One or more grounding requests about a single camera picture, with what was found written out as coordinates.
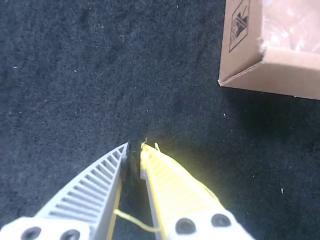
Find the plastic wrap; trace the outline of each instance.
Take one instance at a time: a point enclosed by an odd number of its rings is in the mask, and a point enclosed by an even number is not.
[[[264,0],[264,44],[320,54],[320,0]]]

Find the cardboard box flap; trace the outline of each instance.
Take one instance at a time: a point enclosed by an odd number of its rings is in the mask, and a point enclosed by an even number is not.
[[[262,60],[262,29],[262,0],[226,1],[220,82]]]
[[[268,47],[261,62],[219,83],[320,100],[320,55]]]

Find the yellow string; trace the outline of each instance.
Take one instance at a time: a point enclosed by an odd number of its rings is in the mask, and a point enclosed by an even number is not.
[[[115,209],[113,211],[113,213],[117,216],[119,216],[122,219],[128,220],[129,222],[139,226],[140,228],[142,228],[143,230],[147,231],[147,232],[151,232],[151,233],[156,233],[156,232],[160,232],[159,228],[153,227],[153,226],[148,226],[146,224],[144,224],[142,221],[140,221],[139,219],[136,219],[135,217],[120,211],[119,209]]]

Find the dark floor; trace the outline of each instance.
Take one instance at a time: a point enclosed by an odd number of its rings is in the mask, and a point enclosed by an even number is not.
[[[1,226],[148,137],[257,240],[320,239],[320,101],[219,87],[224,1],[0,5]],[[151,224],[143,182],[120,209]],[[153,238],[117,220],[114,239]]]

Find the cardboard box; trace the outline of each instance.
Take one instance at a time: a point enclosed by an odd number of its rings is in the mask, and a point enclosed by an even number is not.
[[[226,0],[219,84],[320,100],[320,0]]]

